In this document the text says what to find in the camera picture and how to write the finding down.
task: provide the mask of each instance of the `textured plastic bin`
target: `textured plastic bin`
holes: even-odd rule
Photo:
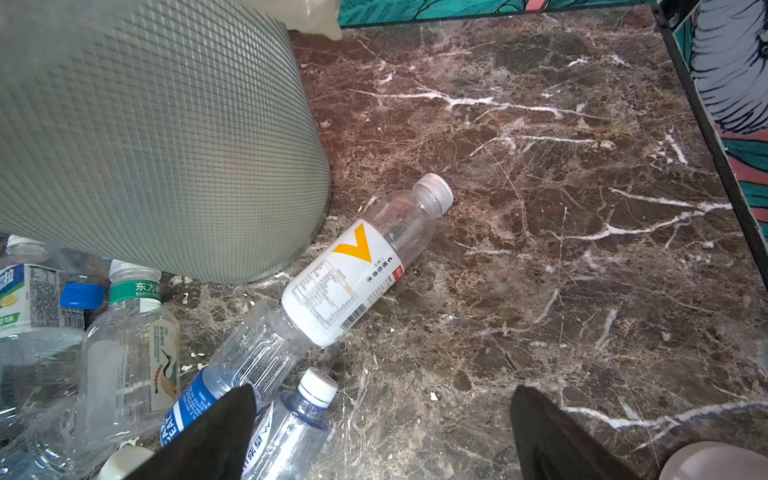
[[[239,283],[302,253],[328,160],[283,24],[236,2],[0,2],[0,230]]]

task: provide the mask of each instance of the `blue bottle cap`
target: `blue bottle cap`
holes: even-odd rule
[[[104,303],[104,287],[93,283],[67,283],[59,305],[79,310],[96,310]]]

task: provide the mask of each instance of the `barcode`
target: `barcode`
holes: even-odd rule
[[[360,306],[355,308],[355,311],[352,312],[352,315],[346,317],[346,320],[344,320],[344,323],[341,324],[341,327],[344,330],[348,330],[362,314],[366,312],[367,308],[364,303],[361,303]]]
[[[82,313],[64,311],[64,323],[65,326],[71,329],[82,330],[85,328]]]
[[[376,303],[376,301],[380,299],[382,295],[384,295],[384,292],[389,290],[389,288],[394,284],[394,282],[395,280],[392,280],[392,276],[388,275],[386,277],[386,280],[384,280],[384,283],[376,287],[376,290],[373,290],[373,292],[370,295],[368,295],[368,298],[366,299],[366,301],[371,305]]]

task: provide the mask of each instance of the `bottle cap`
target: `bottle cap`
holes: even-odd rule
[[[145,447],[125,446],[107,459],[96,480],[122,480],[152,455],[154,452]]]
[[[67,283],[58,304],[64,308],[96,310],[104,303],[104,287],[95,283]]]
[[[6,244],[7,247],[10,247],[11,245],[16,245],[17,243],[36,243],[37,245],[45,245],[45,242],[41,242],[40,240],[33,240],[31,238],[27,237],[20,237],[19,235],[11,235],[8,237],[8,243]]]
[[[435,196],[437,203],[440,204],[440,215],[443,215],[453,205],[453,190],[448,182],[442,179],[438,174],[426,174],[414,187],[424,187],[429,193]]]
[[[156,268],[150,268],[148,266],[137,265],[136,263],[123,262],[121,260],[112,260],[112,264],[109,266],[109,277],[112,278],[116,273],[122,273],[125,270],[149,270],[152,273],[157,274],[157,278],[163,274]]]
[[[333,397],[336,396],[339,385],[327,373],[311,366],[301,377],[298,390],[307,402],[321,409],[327,409]]]

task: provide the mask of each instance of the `yellow v logo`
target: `yellow v logo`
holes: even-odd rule
[[[357,245],[342,243],[334,248],[333,251],[371,263],[371,250],[368,248],[368,239],[366,238],[366,231],[362,228],[362,223],[355,229],[355,240]]]

